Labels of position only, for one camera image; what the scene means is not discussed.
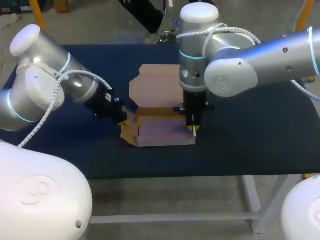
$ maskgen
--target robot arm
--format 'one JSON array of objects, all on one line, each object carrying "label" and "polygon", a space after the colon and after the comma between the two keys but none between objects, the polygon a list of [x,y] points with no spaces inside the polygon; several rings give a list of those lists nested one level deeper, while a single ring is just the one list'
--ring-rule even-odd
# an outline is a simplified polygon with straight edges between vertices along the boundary
[{"label": "robot arm", "polygon": [[212,56],[204,81],[213,94],[232,97],[259,85],[319,75],[320,29],[285,35],[245,49]]},{"label": "robot arm", "polygon": [[[18,59],[20,69],[13,88],[0,92],[1,128],[7,131],[23,129],[44,116],[61,74],[70,70],[88,71],[34,24],[16,35],[10,52]],[[37,65],[48,66],[52,71]],[[61,86],[63,90],[59,91],[53,110],[63,104],[66,93],[98,118],[109,117],[116,124],[127,120],[123,111],[124,101],[115,97],[114,88],[106,87],[96,78],[75,73],[69,76],[68,81],[62,81]]]},{"label": "robot arm", "polygon": [[90,185],[71,163],[0,142],[0,238],[79,240],[92,215]]},{"label": "robot arm", "polygon": [[[41,119],[48,109],[57,80],[36,65],[18,68],[12,89],[0,91],[0,128],[19,131]],[[65,101],[60,88],[53,111]]]},{"label": "robot arm", "polygon": [[180,17],[180,85],[188,126],[200,126],[208,90],[232,97],[260,85],[319,75],[320,29],[261,44],[244,29],[226,27],[211,4],[189,4]]}]

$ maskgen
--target concrete floor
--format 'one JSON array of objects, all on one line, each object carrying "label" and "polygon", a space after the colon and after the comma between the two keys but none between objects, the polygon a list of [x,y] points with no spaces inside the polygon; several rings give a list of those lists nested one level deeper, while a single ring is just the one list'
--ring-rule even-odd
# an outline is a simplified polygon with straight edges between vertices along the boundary
[{"label": "concrete floor", "polygon": [[[179,5],[186,0],[178,0]],[[152,1],[160,7],[160,0]],[[254,33],[263,41],[291,32],[303,0],[215,0],[221,19],[233,27]],[[130,36],[143,36],[144,29],[118,3],[118,0],[74,0],[71,13],[44,13],[47,32],[60,44],[123,43]],[[308,26],[319,26],[320,3],[316,2]],[[5,49],[16,33],[34,23],[32,14],[4,29]],[[0,87],[15,67],[10,54],[5,58]],[[307,88],[320,95],[320,81]],[[320,110],[320,103],[315,104]],[[265,199],[274,176],[257,176],[259,195]],[[187,177],[91,181],[93,215],[130,215],[157,213],[211,213],[246,210],[238,177]],[[279,218],[263,235],[253,235],[246,221],[137,223],[92,225],[89,240],[284,240]]]}]

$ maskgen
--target open cardboard box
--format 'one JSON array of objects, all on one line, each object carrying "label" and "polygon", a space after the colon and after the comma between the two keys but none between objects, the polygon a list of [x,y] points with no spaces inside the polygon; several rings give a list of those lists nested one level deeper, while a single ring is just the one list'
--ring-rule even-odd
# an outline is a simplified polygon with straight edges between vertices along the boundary
[{"label": "open cardboard box", "polygon": [[179,65],[142,65],[140,75],[130,82],[130,98],[139,106],[129,112],[121,138],[137,147],[194,145],[196,136],[186,118],[173,111],[183,103]]}]

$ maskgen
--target cable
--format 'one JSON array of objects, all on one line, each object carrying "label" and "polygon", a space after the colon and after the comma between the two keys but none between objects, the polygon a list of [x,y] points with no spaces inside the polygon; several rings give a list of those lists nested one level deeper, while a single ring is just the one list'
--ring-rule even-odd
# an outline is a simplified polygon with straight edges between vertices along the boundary
[{"label": "cable", "polygon": [[313,100],[316,100],[318,102],[320,102],[320,97],[313,95],[311,92],[307,91],[306,89],[304,89],[299,83],[297,83],[295,80],[291,80],[291,83],[293,83],[301,92],[303,92],[305,95],[307,95],[308,97],[310,97]]},{"label": "cable", "polygon": [[[200,35],[207,35],[211,32],[211,29],[205,30],[205,31],[197,31],[197,32],[187,32],[187,33],[183,33],[180,34],[178,36],[176,36],[176,39],[182,39],[182,38],[186,38],[186,37],[193,37],[193,36],[200,36]],[[261,44],[261,41],[255,36],[253,35],[251,32],[243,29],[243,28],[239,28],[239,27],[221,27],[221,28],[217,28],[216,30],[214,30],[213,34],[221,34],[221,33],[241,33],[241,34],[246,34],[248,35],[250,38],[253,39],[253,41],[256,44]]]},{"label": "cable", "polygon": [[18,145],[18,148],[23,148],[37,134],[37,132],[42,128],[42,126],[45,124],[45,122],[47,121],[48,117],[50,116],[50,114],[56,104],[58,92],[59,92],[59,89],[61,86],[61,82],[63,80],[67,80],[69,78],[69,75],[71,75],[71,74],[81,74],[81,75],[93,77],[94,79],[99,80],[108,90],[112,90],[112,87],[105,80],[103,80],[101,77],[99,77],[98,75],[95,75],[92,72],[83,71],[83,70],[70,70],[70,71],[67,71],[63,74],[60,73],[60,77],[57,80],[56,85],[54,87],[52,100],[51,100],[51,103],[50,103],[47,111],[45,112],[44,116],[42,117],[40,122],[37,124],[37,126],[32,130],[32,132]]},{"label": "cable", "polygon": [[295,22],[294,22],[294,27],[293,27],[293,31],[294,31],[294,32],[296,32],[298,20],[299,20],[299,18],[300,18],[300,16],[301,16],[302,12],[304,11],[306,4],[307,4],[307,0],[304,0],[304,3],[303,3],[303,5],[302,5],[302,8],[301,8],[298,16],[296,16],[296,19],[295,19]]},{"label": "cable", "polygon": [[218,29],[218,28],[221,27],[221,26],[225,26],[226,28],[228,27],[226,24],[224,24],[224,23],[221,22],[221,23],[215,25],[215,26],[210,30],[208,36],[206,37],[205,42],[204,42],[204,45],[203,45],[203,48],[202,48],[202,56],[203,56],[204,58],[206,58],[206,50],[207,50],[207,46],[208,46],[209,41],[211,40],[211,38],[212,38],[214,32],[216,31],[216,29]]}]

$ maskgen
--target fabric surface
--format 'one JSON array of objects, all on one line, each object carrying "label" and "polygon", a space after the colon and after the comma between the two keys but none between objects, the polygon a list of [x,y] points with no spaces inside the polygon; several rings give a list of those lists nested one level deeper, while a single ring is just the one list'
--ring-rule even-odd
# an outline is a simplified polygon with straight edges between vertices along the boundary
[{"label": "fabric surface", "polygon": [[[129,82],[143,64],[178,64],[174,44],[69,45],[67,50],[129,99]],[[15,74],[6,87],[13,84]],[[320,121],[311,100],[290,82],[266,85],[231,98],[210,97],[196,145],[136,148],[110,120],[97,121],[66,99],[26,148],[63,158],[88,179],[282,175],[320,172]],[[18,145],[34,126],[0,131]]]}]

